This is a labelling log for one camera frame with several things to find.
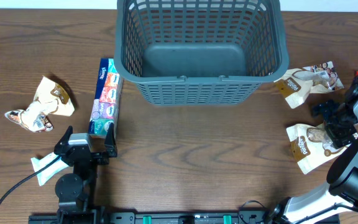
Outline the Kleenex tissue multipack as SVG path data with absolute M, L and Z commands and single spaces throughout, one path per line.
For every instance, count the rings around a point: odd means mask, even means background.
M 111 124 L 116 134 L 123 82 L 114 59 L 102 58 L 88 128 L 93 137 L 105 138 Z

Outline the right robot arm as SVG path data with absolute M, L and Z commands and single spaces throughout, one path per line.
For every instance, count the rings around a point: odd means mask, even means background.
M 358 72 L 342 104 L 327 101 L 313 108 L 335 146 L 348 148 L 333 162 L 326 183 L 300 197 L 286 198 L 264 223 L 320 223 L 341 212 L 358 213 Z

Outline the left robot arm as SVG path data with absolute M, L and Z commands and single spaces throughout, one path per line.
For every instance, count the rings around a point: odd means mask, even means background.
M 114 124 L 110 124 L 104 140 L 103 152 L 92 151 L 92 138 L 87 133 L 73 133 L 69 126 L 55 145 L 54 153 L 73 168 L 55 185 L 59 199 L 57 220 L 59 223 L 100 224 L 109 223 L 110 217 L 104 207 L 94 205 L 98 166 L 109 164 L 117 156 Z

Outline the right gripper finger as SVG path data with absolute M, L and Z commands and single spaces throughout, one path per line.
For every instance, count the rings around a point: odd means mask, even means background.
M 320 103 L 311 108 L 312 117 L 321 115 L 324 118 L 329 118 L 336 113 L 341 104 L 334 100 L 328 100 L 324 103 Z
M 354 136 L 357 131 L 353 125 L 326 123 L 324 129 L 336 149 L 347 146 L 357 139 Z

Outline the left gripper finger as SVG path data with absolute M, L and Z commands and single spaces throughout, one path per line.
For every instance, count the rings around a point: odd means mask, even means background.
M 104 141 L 104 146 L 109 157 L 117 157 L 117 146 L 114 132 L 114 123 L 109 124 L 109 128 Z
M 61 155 L 67 151 L 67 147 L 69 145 L 68 141 L 70 136 L 73 134 L 73 127 L 69 126 L 65 131 L 65 134 L 61 137 L 61 139 L 56 143 L 54 147 L 54 153 L 56 155 Z

